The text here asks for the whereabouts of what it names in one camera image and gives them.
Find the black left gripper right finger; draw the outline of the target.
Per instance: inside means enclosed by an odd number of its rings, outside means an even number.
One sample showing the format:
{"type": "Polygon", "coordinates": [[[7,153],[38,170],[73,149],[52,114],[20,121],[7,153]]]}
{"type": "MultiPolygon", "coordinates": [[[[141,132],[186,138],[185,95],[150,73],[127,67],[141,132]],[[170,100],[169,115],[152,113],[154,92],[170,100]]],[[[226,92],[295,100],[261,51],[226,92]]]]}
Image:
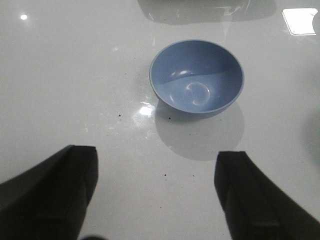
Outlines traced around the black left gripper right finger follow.
{"type": "Polygon", "coordinates": [[[244,151],[217,155],[214,186],[233,240],[318,240],[320,223],[244,151]]]}

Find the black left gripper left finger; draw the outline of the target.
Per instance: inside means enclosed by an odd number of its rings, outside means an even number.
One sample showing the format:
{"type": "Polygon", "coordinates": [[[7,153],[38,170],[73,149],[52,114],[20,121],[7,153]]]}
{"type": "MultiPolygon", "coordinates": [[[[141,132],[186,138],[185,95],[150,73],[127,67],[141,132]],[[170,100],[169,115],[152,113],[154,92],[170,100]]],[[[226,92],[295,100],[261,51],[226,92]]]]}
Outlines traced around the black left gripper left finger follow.
{"type": "Polygon", "coordinates": [[[2,240],[76,240],[99,176],[94,146],[68,145],[0,185],[2,240]]]}

